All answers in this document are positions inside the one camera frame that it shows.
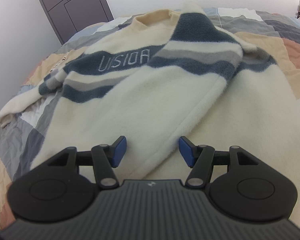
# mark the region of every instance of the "bed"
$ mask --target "bed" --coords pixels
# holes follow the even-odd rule
[[[261,47],[275,58],[300,110],[300,20],[248,9],[205,8],[204,12],[215,26]],[[88,26],[76,33],[34,69],[18,94],[38,85],[61,63],[76,59],[96,41],[128,26],[134,17],[120,17],[109,23]],[[15,115],[6,127],[0,126],[0,229],[14,220],[5,198],[7,188],[12,181],[30,170],[59,98],[60,90],[57,90]]]

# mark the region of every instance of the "door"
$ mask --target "door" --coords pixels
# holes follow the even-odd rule
[[[41,0],[41,3],[62,44],[89,25],[113,20],[106,0]]]

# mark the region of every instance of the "ribbed gray panel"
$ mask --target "ribbed gray panel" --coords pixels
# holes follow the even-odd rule
[[[179,180],[126,180],[102,191],[88,210],[51,225],[18,220],[1,232],[6,240],[299,240],[287,220],[252,225],[216,211],[202,191]]]

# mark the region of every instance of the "door frame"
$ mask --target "door frame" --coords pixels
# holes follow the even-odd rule
[[[59,34],[57,28],[55,27],[55,25],[54,25],[54,23],[53,23],[53,21],[52,21],[50,15],[49,15],[49,12],[47,11],[46,6],[45,6],[44,3],[43,3],[43,0],[39,0],[39,1],[40,1],[40,4],[41,4],[41,6],[42,6],[42,9],[43,9],[44,13],[46,14],[46,16],[47,16],[47,18],[48,18],[48,20],[49,20],[49,22],[50,22],[50,24],[51,24],[51,26],[52,26],[54,32],[56,33],[56,36],[58,37],[58,39],[59,39],[61,45],[63,45],[64,42],[63,42],[63,40],[61,39],[61,36],[60,36],[60,34]],[[105,11],[105,14],[106,14],[106,16],[107,16],[108,21],[109,21],[109,22],[112,21],[114,18],[113,18],[113,16],[112,16],[112,13],[111,13],[111,10],[110,10],[110,8],[109,8],[109,5],[108,5],[107,0],[100,0],[100,3],[101,3],[101,5],[102,5],[102,7],[103,7],[103,10]]]

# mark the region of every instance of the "sweater sleeve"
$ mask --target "sweater sleeve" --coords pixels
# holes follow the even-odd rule
[[[48,74],[35,88],[12,98],[0,111],[0,125],[5,127],[13,119],[14,114],[24,111],[28,106],[61,87],[67,73],[54,70]]]

